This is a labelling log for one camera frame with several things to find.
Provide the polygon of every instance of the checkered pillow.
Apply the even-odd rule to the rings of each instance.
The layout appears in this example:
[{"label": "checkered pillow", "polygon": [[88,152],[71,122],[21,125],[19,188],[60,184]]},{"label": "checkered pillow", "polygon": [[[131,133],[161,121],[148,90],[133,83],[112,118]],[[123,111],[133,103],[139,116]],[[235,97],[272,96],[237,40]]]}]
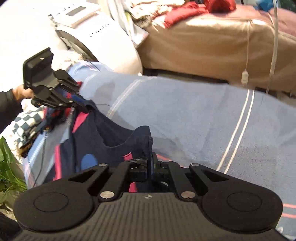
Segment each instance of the checkered pillow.
[{"label": "checkered pillow", "polygon": [[44,117],[44,107],[39,107],[35,111],[29,111],[23,113],[20,116],[16,117],[15,120],[11,123],[14,126],[13,134],[17,142],[17,147],[19,149],[27,142],[25,139],[24,132],[28,131],[29,128],[40,123]]}]

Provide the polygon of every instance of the red cloth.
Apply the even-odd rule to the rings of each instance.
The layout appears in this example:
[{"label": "red cloth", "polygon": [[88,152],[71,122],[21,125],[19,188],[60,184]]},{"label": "red cloth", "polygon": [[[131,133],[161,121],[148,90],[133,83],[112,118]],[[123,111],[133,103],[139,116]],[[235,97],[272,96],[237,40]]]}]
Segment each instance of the red cloth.
[{"label": "red cloth", "polygon": [[235,10],[235,0],[205,0],[205,7],[200,7],[196,2],[187,2],[179,8],[174,8],[171,12],[168,12],[165,16],[164,26],[169,28],[175,23],[201,15],[203,13],[215,13],[215,12],[230,12]]},{"label": "red cloth", "polygon": [[210,13],[230,12],[237,8],[235,0],[205,0],[205,6]]},{"label": "red cloth", "polygon": [[187,2],[181,7],[174,8],[165,16],[165,28],[169,28],[175,23],[193,16],[198,16],[209,11],[205,7],[199,7],[195,2]]}]

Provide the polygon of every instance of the green leafy plant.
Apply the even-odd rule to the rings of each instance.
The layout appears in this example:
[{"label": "green leafy plant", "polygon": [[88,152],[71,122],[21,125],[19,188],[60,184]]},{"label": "green leafy plant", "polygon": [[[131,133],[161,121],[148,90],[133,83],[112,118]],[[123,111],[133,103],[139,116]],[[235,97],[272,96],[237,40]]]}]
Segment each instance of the green leafy plant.
[{"label": "green leafy plant", "polygon": [[17,177],[17,160],[8,147],[4,137],[0,139],[0,206],[11,191],[23,192],[27,189],[24,180]]}]

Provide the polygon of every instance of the human hand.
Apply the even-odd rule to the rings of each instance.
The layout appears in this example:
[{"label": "human hand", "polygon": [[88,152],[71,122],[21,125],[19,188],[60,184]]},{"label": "human hand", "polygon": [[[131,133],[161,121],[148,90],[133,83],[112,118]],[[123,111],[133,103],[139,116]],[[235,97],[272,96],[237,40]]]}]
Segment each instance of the human hand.
[{"label": "human hand", "polygon": [[31,89],[24,89],[24,85],[19,85],[15,89],[12,90],[12,93],[17,102],[21,102],[23,99],[31,99],[33,98],[33,91]]}]

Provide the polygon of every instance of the blue polka dot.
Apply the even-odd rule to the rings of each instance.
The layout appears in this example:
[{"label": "blue polka dot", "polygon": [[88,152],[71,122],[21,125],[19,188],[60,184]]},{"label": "blue polka dot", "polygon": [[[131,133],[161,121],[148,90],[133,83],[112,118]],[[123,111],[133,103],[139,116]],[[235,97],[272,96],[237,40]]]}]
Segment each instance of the blue polka dot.
[{"label": "blue polka dot", "polygon": [[85,155],[81,160],[81,170],[96,166],[98,161],[92,154]]}]

